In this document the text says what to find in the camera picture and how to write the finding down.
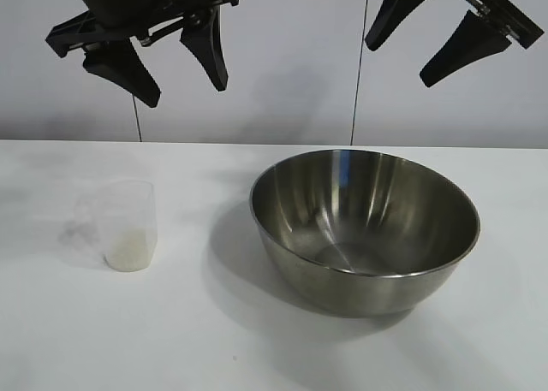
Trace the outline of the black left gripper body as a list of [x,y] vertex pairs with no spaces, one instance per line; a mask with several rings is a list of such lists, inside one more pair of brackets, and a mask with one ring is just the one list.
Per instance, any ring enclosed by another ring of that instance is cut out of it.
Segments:
[[159,36],[148,36],[152,27],[176,18],[203,15],[223,4],[239,0],[81,0],[87,11],[54,26],[45,41],[59,57],[69,51],[108,41],[136,37],[146,44]]

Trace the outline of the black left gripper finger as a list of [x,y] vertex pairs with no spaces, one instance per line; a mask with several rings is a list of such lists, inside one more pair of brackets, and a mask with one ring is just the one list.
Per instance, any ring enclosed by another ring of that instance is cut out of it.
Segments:
[[120,86],[148,107],[158,106],[159,86],[128,39],[102,43],[88,50],[82,66],[89,74]]
[[225,91],[229,76],[221,45],[220,8],[213,6],[185,15],[180,42],[194,55],[214,87]]

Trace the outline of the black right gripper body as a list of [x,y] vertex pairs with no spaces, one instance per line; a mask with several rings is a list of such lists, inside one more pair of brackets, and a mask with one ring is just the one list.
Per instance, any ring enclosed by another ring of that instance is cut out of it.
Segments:
[[513,38],[523,49],[528,49],[545,32],[510,0],[466,0],[478,15],[491,23],[499,32]]

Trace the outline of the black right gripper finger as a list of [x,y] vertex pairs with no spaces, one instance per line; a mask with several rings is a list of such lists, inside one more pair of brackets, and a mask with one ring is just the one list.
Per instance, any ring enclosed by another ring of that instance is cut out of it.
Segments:
[[369,50],[375,51],[396,28],[425,0],[383,0],[380,9],[365,37]]
[[420,71],[426,87],[432,87],[455,71],[485,57],[505,51],[511,41],[486,20],[468,11],[442,48]]

